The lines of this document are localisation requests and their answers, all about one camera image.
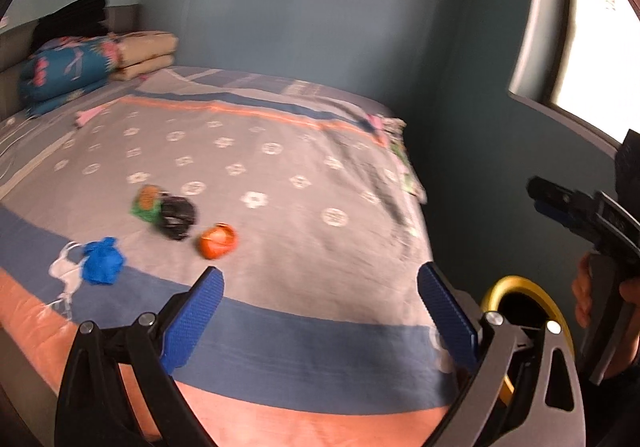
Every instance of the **blue rubber glove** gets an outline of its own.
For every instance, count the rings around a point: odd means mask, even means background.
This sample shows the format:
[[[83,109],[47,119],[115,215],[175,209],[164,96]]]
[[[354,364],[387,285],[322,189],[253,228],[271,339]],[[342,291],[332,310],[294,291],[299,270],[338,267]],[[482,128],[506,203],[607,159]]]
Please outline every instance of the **blue rubber glove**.
[[[91,284],[113,284],[124,265],[124,257],[115,248],[116,238],[105,237],[84,246],[86,260],[82,265],[82,278]]]

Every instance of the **window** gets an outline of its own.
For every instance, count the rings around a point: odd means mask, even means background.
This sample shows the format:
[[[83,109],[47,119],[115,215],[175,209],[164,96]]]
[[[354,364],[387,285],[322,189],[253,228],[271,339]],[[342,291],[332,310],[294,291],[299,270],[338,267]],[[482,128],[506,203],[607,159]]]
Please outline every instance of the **window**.
[[[511,95],[609,154],[640,132],[640,20],[628,0],[531,0]]]
[[[618,142],[640,132],[640,20],[628,0],[571,0],[552,101]]]

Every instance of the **beige folded quilt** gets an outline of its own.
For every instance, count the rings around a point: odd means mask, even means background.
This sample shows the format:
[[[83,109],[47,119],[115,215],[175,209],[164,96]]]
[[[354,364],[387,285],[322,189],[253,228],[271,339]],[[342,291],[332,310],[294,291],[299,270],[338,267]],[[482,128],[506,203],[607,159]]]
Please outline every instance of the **beige folded quilt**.
[[[120,37],[118,67],[127,68],[139,62],[148,61],[175,52],[178,37],[172,33],[159,31],[133,32]]]
[[[138,75],[155,72],[174,63],[173,55],[163,55],[155,59],[139,62],[133,66],[128,66],[111,74],[111,80],[131,80]]]

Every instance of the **black cloth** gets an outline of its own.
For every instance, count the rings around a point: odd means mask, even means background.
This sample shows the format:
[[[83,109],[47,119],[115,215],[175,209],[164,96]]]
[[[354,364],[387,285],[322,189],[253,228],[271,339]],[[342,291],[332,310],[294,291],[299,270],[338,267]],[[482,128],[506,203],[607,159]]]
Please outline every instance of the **black cloth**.
[[[182,241],[196,221],[196,207],[187,198],[167,194],[160,198],[158,227],[165,236]]]
[[[640,134],[629,129],[615,159],[618,203],[640,221]]]
[[[580,377],[582,404],[584,406],[584,420],[587,431],[587,447],[625,447],[625,441],[613,441],[613,437],[626,437],[623,431],[616,431],[616,426],[622,429],[632,427],[638,435],[640,444],[640,416],[632,416],[631,423],[625,419],[625,414],[640,403],[640,355],[619,375],[603,380],[600,385],[593,385],[589,380]]]
[[[107,35],[107,27],[102,24],[107,19],[106,5],[106,0],[77,0],[42,17],[31,36],[31,53],[58,37]]]

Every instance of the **orange ball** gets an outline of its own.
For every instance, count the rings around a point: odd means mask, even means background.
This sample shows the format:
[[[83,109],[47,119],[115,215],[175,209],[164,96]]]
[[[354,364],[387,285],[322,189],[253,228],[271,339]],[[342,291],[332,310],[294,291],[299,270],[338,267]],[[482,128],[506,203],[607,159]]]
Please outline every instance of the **orange ball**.
[[[200,253],[205,259],[218,259],[235,249],[237,244],[236,231],[225,223],[219,223],[200,236]]]

